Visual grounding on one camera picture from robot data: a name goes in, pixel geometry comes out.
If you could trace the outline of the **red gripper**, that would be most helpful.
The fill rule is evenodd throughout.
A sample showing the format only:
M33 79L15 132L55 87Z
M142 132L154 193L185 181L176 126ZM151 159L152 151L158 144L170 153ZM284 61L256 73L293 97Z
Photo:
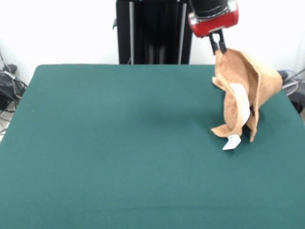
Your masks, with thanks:
M219 48L222 54L225 54L227 51L223 32L218 30L233 27L237 25L239 21L239 10L237 2L235 0L227 0L226 3L228 6L215 16L200 18L195 15L195 12L191 12L188 15L189 25L195 36L201 38L209 36L213 54L216 54L216 51ZM219 47L212 34L216 31L218 31L220 38Z

